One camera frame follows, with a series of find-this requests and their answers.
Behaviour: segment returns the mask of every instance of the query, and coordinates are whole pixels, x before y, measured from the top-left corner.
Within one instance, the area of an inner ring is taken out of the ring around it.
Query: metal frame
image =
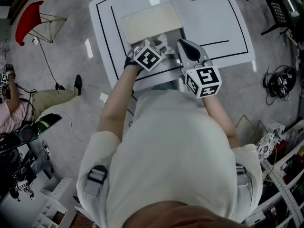
[[[287,27],[287,29],[284,30],[283,32],[280,32],[280,35],[284,34],[286,31],[289,30],[289,27],[288,27],[287,25],[286,25],[286,26],[280,26],[279,24],[276,23],[275,25],[273,25],[273,26],[272,26],[271,28],[269,28],[268,30],[262,32],[261,35],[267,34],[267,33],[269,33],[270,31],[273,31],[273,30],[275,30],[275,29],[277,29],[277,28],[281,28],[281,27]]]
[[[46,18],[42,17],[41,15],[47,15],[47,18],[48,18],[49,16],[51,16],[51,17],[54,17],[55,19],[49,20],[49,19],[46,19]],[[36,33],[36,35],[31,34],[31,33],[29,33],[29,34],[32,35],[32,36],[36,36],[36,37],[38,37],[39,39],[41,39],[41,40],[43,40],[43,41],[46,41],[46,42],[48,42],[48,43],[53,43],[54,38],[56,37],[56,35],[58,34],[58,32],[60,31],[61,27],[63,26],[64,22],[65,22],[67,19],[66,19],[66,18],[63,18],[63,17],[55,16],[55,15],[44,14],[44,13],[40,13],[40,17],[41,17],[42,19],[45,20],[45,21],[41,22],[41,24],[49,23],[49,39],[46,38],[46,37],[44,37],[43,35],[39,34],[39,33],[38,33],[37,31],[35,31],[34,29],[32,29],[32,31],[34,31],[34,32]],[[53,22],[53,21],[63,21],[63,23],[60,25],[59,29],[57,30],[57,32],[55,33],[54,36],[52,36],[52,22]]]

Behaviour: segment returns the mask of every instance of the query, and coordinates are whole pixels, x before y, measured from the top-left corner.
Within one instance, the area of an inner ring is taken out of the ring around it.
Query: beige cloth
[[[34,112],[32,115],[32,121],[35,122],[42,112],[54,105],[59,105],[70,101],[78,95],[78,89],[72,90],[42,90],[33,94],[33,107]]]

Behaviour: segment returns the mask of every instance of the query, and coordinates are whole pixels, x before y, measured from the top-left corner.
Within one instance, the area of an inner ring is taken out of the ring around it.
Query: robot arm
[[[177,50],[185,76],[184,84],[188,89],[197,98],[216,95],[222,80],[204,48],[192,41],[179,39]]]

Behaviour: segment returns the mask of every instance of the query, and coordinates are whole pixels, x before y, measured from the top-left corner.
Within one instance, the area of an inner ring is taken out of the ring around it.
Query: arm
[[[10,100],[5,103],[8,105],[9,112],[12,114],[20,106],[19,92],[14,82],[14,75],[9,75]]]
[[[123,71],[104,106],[99,121],[99,132],[112,132],[120,141],[122,140],[124,119],[139,69],[138,66],[129,65]]]
[[[239,147],[240,143],[237,130],[218,98],[216,96],[205,97],[203,98],[203,103],[209,116],[211,116],[224,130],[231,149]]]

